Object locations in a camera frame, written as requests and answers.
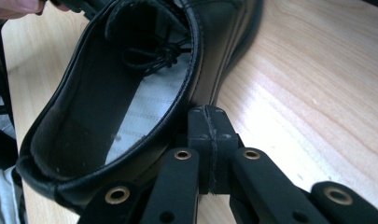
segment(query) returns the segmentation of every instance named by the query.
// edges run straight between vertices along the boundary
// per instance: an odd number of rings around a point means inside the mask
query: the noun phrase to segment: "finger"
[[[18,19],[24,17],[25,15],[26,13],[20,13],[0,8],[0,20]]]
[[[69,11],[70,8],[65,5],[59,5],[56,8],[58,8],[60,11]]]
[[[0,8],[21,13],[36,13],[43,4],[38,0],[0,0]]]

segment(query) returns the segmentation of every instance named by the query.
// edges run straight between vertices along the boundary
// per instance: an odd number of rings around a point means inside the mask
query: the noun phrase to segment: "white fabric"
[[[0,170],[0,224],[21,223],[19,208],[22,188],[14,184],[12,169]]]

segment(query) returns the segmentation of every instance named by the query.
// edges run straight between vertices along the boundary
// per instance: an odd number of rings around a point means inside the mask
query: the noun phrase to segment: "black plastic part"
[[[239,137],[224,110],[199,106],[189,112],[189,147],[200,158],[200,193],[230,194],[230,163]]]
[[[165,156],[141,223],[196,223],[199,155],[176,148]]]
[[[112,190],[111,198],[116,201],[122,194],[128,194],[127,199],[121,203],[110,203],[106,195]],[[139,188],[128,182],[117,182],[99,190],[80,216],[77,224],[129,224],[138,223],[146,206],[148,194],[151,189]]]
[[[331,223],[378,223],[378,210],[344,185],[317,183],[310,197]]]
[[[329,223],[264,152],[238,149],[233,171],[261,223]]]
[[[237,224],[259,223],[259,218],[250,204],[230,196],[230,208]]]

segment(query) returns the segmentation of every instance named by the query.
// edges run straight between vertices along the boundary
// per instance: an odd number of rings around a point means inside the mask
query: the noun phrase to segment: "shoe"
[[[252,42],[260,0],[110,1],[21,145],[36,191],[80,213],[114,181],[146,182],[189,108],[214,104]]]

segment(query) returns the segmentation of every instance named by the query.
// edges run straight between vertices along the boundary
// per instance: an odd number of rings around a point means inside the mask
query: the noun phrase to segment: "light wood tabletop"
[[[87,20],[48,6],[3,30],[18,144],[57,88]],[[357,0],[266,0],[255,42],[217,105],[247,147],[298,187],[342,183],[378,208],[378,8]],[[30,223],[78,216],[24,186]],[[233,223],[227,196],[198,223]]]

